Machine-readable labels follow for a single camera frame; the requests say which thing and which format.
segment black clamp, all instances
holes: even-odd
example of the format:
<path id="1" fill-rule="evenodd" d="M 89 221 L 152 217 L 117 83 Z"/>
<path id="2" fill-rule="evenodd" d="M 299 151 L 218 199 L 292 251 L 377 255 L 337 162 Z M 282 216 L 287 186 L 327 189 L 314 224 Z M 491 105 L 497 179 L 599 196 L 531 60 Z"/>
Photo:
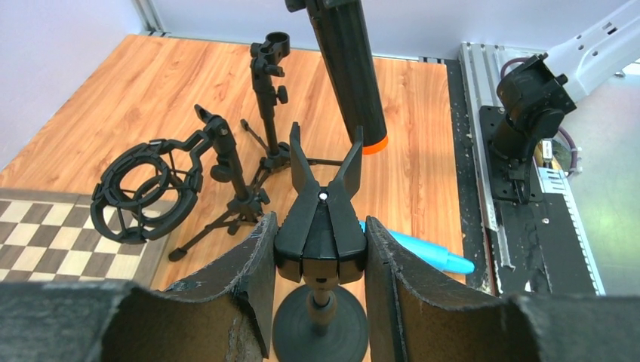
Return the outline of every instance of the black clamp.
<path id="1" fill-rule="evenodd" d="M 291 178 L 298 197 L 275 238 L 280 275 L 299 282 L 338 277 L 357 281 L 365 270 L 367 241 L 351 205 L 360 189 L 362 128 L 334 180 L 320 186 L 300 145 L 300 126 L 291 129 Z"/>

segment wood grain surface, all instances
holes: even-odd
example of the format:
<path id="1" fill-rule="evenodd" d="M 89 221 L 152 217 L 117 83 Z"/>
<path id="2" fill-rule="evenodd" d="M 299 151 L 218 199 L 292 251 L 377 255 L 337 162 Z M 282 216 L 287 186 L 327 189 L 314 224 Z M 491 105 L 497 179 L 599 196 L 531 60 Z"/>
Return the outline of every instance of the wood grain surface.
<path id="1" fill-rule="evenodd" d="M 263 134 L 250 61 L 243 44 L 128 36 L 0 173 L 0 187 L 90 194 L 107 166 L 130 147 L 156 138 L 184 140 L 201 128 L 196 103 L 231 124 L 249 181 L 263 155 L 239 123 L 246 118 Z M 389 145 L 363 160 L 362 186 L 352 200 L 356 213 L 462 255 L 446 68 L 409 60 L 376 58 L 374 63 Z M 274 83 L 287 86 L 289 103 L 275 110 L 278 138 L 288 141 L 297 121 L 307 157 L 343 159 L 350 143 L 320 53 L 292 51 L 281 65 L 286 76 Z M 179 156 L 179 168 L 187 169 L 187 158 Z M 208 170 L 215 164 L 214 152 L 202 162 Z M 326 184 L 337 169 L 314 166 L 313 171 Z M 140 172 L 127 181 L 139 185 L 147 177 Z M 272 200 L 265 210 L 274 210 L 282 222 L 296 197 L 290 171 L 272 176 L 264 187 Z M 187 241 L 221 214 L 232 195 L 230 184 L 206 176 L 178 239 Z M 235 237 L 212 232 L 182 261 L 168 263 L 155 287 L 197 271 L 250 230 L 243 227 Z M 296 286 L 278 277 L 274 308 Z M 364 304 L 364 281 L 346 287 Z"/>

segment black round base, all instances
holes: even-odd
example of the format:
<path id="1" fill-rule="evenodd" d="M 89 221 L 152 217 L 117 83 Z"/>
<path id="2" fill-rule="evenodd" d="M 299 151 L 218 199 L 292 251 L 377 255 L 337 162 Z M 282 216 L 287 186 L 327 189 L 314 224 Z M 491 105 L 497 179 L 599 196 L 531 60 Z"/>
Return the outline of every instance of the black round base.
<path id="1" fill-rule="evenodd" d="M 346 289 L 336 287 L 336 317 L 325 336 L 312 331 L 306 311 L 311 288 L 304 285 L 289 294 L 275 313 L 273 348 L 280 362 L 362 362 L 369 340 L 367 316 L 360 302 Z"/>
<path id="2" fill-rule="evenodd" d="M 177 262 L 178 260 L 182 259 L 185 255 L 186 255 L 186 250 L 180 249 L 178 247 L 177 249 L 169 253 L 169 261 Z"/>

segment gray wall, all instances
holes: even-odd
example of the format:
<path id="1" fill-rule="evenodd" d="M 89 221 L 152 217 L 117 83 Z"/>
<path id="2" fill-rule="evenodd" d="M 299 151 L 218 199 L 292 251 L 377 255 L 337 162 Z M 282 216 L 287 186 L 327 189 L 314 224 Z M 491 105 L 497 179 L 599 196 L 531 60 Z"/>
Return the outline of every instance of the gray wall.
<path id="1" fill-rule="evenodd" d="M 1 170 L 142 25 L 131 0 L 1 0 L 0 29 Z"/>
<path id="2" fill-rule="evenodd" d="M 151 0 L 165 31 L 251 43 L 268 32 L 316 49 L 305 11 L 285 0 Z M 592 25 L 625 0 L 362 0 L 376 54 L 457 58 L 462 41 L 546 49 Z"/>

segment tripod stand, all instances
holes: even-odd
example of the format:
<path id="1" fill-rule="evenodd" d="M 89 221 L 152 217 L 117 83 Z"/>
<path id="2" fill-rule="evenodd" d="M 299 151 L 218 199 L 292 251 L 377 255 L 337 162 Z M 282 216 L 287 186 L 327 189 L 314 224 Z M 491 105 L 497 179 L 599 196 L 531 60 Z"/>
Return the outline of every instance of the tripod stand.
<path id="1" fill-rule="evenodd" d="M 241 225 L 254 225 L 258 222 L 258 218 L 264 215 L 262 204 L 270 202 L 264 189 L 245 185 L 245 178 L 242 176 L 242 164 L 235 148 L 235 139 L 226 121 L 199 106 L 196 106 L 196 111 L 198 117 L 211 129 L 210 133 L 213 139 L 211 147 L 217 153 L 218 164 L 211 168 L 211 178 L 219 183 L 231 182 L 235 195 L 226 205 L 227 210 L 225 213 L 206 225 L 202 231 L 182 247 L 176 248 L 169 254 L 169 260 L 172 262 L 182 259 L 187 250 L 196 245 L 214 229 L 227 228 L 229 235 L 235 235 Z"/>
<path id="2" fill-rule="evenodd" d="M 291 154 L 289 145 L 286 142 L 278 142 L 275 132 L 275 106 L 278 101 L 286 104 L 288 99 L 287 88 L 284 85 L 278 86 L 278 90 L 273 87 L 271 77 L 284 77 L 285 72 L 280 61 L 290 52 L 289 35 L 284 32 L 271 32 L 265 37 L 265 42 L 253 43 L 251 45 L 251 79 L 254 92 L 256 94 L 260 117 L 264 123 L 266 143 L 251 129 L 247 120 L 240 120 L 244 128 L 265 150 L 266 156 L 260 159 L 251 185 L 255 189 L 260 189 L 269 176 L 291 166 Z M 322 160 L 310 158 L 310 165 L 324 164 L 330 166 L 340 166 L 341 161 Z"/>

